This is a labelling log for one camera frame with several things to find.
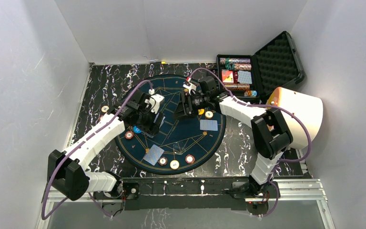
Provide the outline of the red poker chip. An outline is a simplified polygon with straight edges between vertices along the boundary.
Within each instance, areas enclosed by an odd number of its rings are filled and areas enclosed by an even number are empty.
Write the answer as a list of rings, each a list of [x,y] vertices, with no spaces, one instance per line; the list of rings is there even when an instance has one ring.
[[[127,132],[125,132],[124,137],[126,139],[130,140],[130,139],[134,138],[134,132],[133,131],[127,131]]]

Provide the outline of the cream chip off mat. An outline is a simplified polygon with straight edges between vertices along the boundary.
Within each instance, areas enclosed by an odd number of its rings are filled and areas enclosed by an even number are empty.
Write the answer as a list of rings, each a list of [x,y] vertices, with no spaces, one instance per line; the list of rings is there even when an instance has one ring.
[[[102,108],[101,108],[101,112],[102,113],[107,113],[108,111],[109,111],[109,106],[107,106],[107,105],[105,105],[105,106],[103,106]]]

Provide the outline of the cream chip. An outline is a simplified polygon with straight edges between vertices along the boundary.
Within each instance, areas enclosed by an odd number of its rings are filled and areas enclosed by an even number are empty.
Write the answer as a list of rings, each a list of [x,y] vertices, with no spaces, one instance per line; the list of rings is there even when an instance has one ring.
[[[213,118],[213,116],[214,116],[214,113],[213,113],[212,111],[206,111],[206,112],[204,113],[204,116],[205,116],[205,118],[207,118],[207,119],[212,119],[212,118]]]
[[[180,167],[180,163],[178,160],[172,160],[170,162],[170,168],[173,170],[177,170]]]

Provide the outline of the blue patterned card deck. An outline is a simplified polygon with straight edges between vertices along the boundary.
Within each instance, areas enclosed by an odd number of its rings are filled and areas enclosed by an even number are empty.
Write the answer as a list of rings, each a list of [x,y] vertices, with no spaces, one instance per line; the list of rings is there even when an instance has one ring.
[[[161,122],[159,124],[159,128],[161,128],[161,126],[164,124],[164,120],[165,120],[165,116],[162,116]]]

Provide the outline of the dealt card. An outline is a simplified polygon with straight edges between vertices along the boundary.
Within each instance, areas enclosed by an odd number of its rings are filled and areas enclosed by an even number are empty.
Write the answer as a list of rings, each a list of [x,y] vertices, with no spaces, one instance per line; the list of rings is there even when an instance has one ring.
[[[157,145],[152,145],[148,153],[145,154],[143,160],[154,166],[162,157],[164,150]]]
[[[218,131],[218,122],[217,122],[217,120],[201,119],[200,120],[200,130]]]

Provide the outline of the blue small blind button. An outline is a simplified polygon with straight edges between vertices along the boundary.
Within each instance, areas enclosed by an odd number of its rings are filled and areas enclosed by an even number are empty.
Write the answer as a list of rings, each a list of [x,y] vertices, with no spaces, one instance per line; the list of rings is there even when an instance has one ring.
[[[142,130],[140,128],[138,128],[137,126],[134,126],[133,127],[133,131],[136,133],[136,134],[140,134],[142,132]]]

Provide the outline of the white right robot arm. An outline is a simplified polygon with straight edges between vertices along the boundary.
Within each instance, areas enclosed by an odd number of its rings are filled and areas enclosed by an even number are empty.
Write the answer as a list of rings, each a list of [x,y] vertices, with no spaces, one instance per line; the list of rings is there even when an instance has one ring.
[[[190,77],[184,81],[185,91],[180,94],[174,118],[193,117],[199,109],[211,108],[249,126],[257,150],[256,163],[248,184],[234,187],[231,194],[246,193],[256,198],[262,197],[272,184],[279,159],[293,142],[293,136],[282,112],[277,108],[266,109],[262,105],[253,106],[246,103],[226,88],[221,89],[213,78],[205,78],[199,84],[201,92],[197,92]]]

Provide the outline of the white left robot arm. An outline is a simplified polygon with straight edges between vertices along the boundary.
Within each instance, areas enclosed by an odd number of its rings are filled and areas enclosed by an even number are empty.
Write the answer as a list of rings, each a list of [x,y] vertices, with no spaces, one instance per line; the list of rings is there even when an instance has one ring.
[[[128,127],[157,134],[164,119],[160,111],[164,100],[153,89],[149,93],[131,93],[76,143],[62,152],[53,150],[48,157],[48,187],[54,187],[72,201],[92,192],[119,198],[123,193],[122,178],[110,171],[88,172],[88,165],[114,138],[125,134]]]

